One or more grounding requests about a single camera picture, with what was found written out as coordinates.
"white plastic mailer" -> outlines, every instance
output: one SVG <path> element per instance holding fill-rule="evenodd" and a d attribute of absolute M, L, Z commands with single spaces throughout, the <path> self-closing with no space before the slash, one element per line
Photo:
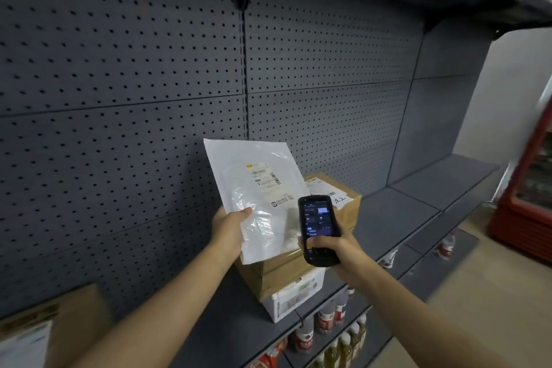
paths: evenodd
<path fill-rule="evenodd" d="M 241 225 L 247 265 L 298 248 L 297 200 L 310 195 L 286 143 L 203 139 L 227 213 L 251 207 Z"/>

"black smartphone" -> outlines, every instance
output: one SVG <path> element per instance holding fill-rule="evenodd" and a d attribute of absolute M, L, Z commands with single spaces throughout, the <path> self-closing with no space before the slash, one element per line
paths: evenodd
<path fill-rule="evenodd" d="M 332 267 L 340 260 L 332 249 L 307 249 L 309 237 L 327 235 L 340 237 L 341 230 L 337 225 L 332 200 L 327 195 L 311 195 L 298 199 L 301 236 L 303 237 L 303 255 L 314 267 Z"/>

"white wall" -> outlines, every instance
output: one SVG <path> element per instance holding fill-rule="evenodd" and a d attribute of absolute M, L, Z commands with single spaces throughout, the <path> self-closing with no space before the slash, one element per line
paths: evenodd
<path fill-rule="evenodd" d="M 552 28 L 509 32 L 493 42 L 454 153 L 504 167 L 511 162 L 511 173 L 548 101 L 551 76 Z"/>

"person's left hand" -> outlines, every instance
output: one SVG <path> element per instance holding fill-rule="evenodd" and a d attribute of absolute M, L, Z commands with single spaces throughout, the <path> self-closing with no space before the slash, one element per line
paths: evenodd
<path fill-rule="evenodd" d="M 250 207 L 241 211 L 226 214 L 224 207 L 220 207 L 212 218 L 211 245 L 225 263 L 231 265 L 241 253 L 244 242 L 239 224 L 245 221 L 252 213 Z"/>

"beige floor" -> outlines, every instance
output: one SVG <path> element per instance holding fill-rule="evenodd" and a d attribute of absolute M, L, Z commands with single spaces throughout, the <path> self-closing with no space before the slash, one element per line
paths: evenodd
<path fill-rule="evenodd" d="M 550 367 L 552 268 L 489 239 L 487 220 L 479 209 L 461 224 L 480 241 L 428 303 L 514 366 Z M 390 367 L 416 367 L 396 339 L 370 365 Z"/>

